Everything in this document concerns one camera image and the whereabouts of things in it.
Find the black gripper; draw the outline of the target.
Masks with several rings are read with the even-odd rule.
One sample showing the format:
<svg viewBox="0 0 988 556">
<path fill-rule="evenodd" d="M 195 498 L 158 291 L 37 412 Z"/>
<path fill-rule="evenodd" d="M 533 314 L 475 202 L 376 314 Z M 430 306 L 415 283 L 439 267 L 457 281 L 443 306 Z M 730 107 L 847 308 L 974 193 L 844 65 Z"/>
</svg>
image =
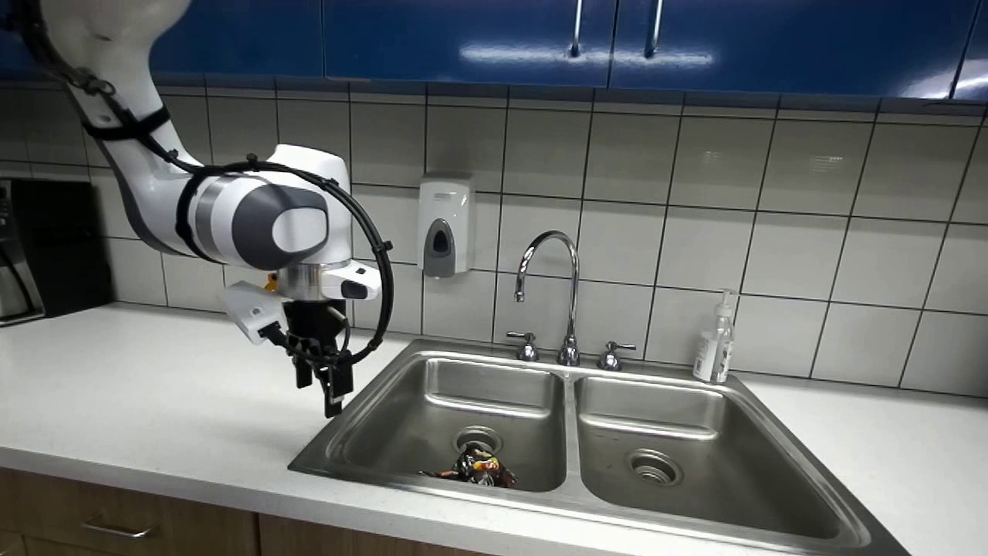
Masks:
<svg viewBox="0 0 988 556">
<path fill-rule="evenodd" d="M 336 358 L 345 328 L 345 308 L 334 299 L 291 299 L 284 306 L 280 334 L 288 339 L 288 352 L 293 354 L 296 388 L 312 387 L 312 364 L 322 364 L 316 377 L 322 382 L 327 417 L 336 417 L 343 412 L 343 399 L 353 393 L 353 362 Z"/>
</svg>

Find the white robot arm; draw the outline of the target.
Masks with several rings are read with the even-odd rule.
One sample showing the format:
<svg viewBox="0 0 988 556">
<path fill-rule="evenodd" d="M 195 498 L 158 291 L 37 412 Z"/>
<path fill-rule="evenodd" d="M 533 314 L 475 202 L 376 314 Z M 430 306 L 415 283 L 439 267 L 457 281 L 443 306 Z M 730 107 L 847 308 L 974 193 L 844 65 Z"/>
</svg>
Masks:
<svg viewBox="0 0 988 556">
<path fill-rule="evenodd" d="M 252 267 L 224 291 L 252 344 L 288 352 L 299 387 L 336 417 L 353 366 L 345 308 L 394 299 L 388 243 L 349 193 L 343 156 L 280 141 L 266 156 L 205 164 L 152 76 L 152 47 L 192 0 L 8 0 L 8 29 L 74 100 L 111 164 L 132 231 L 156 249 Z"/>
</svg>

